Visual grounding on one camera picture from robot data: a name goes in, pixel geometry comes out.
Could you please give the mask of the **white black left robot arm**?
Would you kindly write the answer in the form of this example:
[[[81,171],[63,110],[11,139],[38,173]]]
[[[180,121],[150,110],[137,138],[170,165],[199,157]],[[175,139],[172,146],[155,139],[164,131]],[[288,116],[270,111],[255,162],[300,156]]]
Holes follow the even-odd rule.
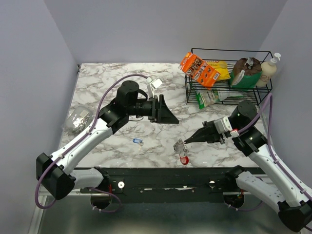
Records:
[[[132,80],[124,81],[116,97],[99,107],[93,122],[63,148],[36,159],[36,178],[55,200],[66,197],[73,189],[92,187],[102,193],[108,180],[97,168],[76,172],[78,163],[98,144],[115,134],[129,122],[130,116],[147,117],[151,123],[178,124],[167,107],[164,96],[148,96]]]

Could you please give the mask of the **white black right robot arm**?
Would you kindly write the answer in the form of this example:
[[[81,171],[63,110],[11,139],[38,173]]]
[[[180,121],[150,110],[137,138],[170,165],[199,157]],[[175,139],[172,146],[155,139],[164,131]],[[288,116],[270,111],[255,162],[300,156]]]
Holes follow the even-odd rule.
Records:
[[[235,147],[261,168],[274,183],[267,184],[242,166],[229,170],[222,180],[230,191],[238,188],[250,192],[278,213],[291,231],[299,232],[312,220],[312,190],[305,185],[272,149],[270,139],[256,127],[256,106],[240,102],[229,117],[203,122],[186,144],[193,142],[224,143],[231,138]]]

